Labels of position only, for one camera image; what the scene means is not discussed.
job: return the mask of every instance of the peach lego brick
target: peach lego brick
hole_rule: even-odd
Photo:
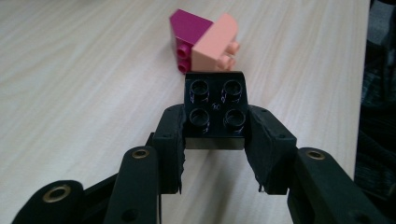
[[[235,41],[238,24],[224,13],[192,47],[191,71],[229,71],[239,50]]]

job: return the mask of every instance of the plastic toy brick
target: plastic toy brick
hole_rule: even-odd
[[[177,68],[185,74],[191,70],[191,48],[198,42],[213,21],[195,16],[178,9],[171,17],[171,30]]]
[[[223,14],[192,48],[191,71],[230,71],[233,56],[239,50],[235,41],[238,25],[232,16]]]
[[[243,149],[248,95],[242,72],[186,74],[186,148]]]

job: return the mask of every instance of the dark background object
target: dark background object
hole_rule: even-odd
[[[396,1],[372,1],[355,182],[396,223]]]

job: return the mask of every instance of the stacked lego bricks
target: stacked lego bricks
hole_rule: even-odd
[[[177,68],[190,71],[231,71],[239,50],[236,21],[224,13],[216,22],[178,9],[171,17]]]

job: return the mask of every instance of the wood grain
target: wood grain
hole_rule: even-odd
[[[353,176],[368,0],[0,1],[0,223],[41,187],[85,188],[144,145],[184,77],[168,17],[182,8],[239,24],[235,70],[251,105],[298,147],[330,152]],[[286,196],[258,193],[243,151],[186,151],[183,193],[163,223],[291,223]]]

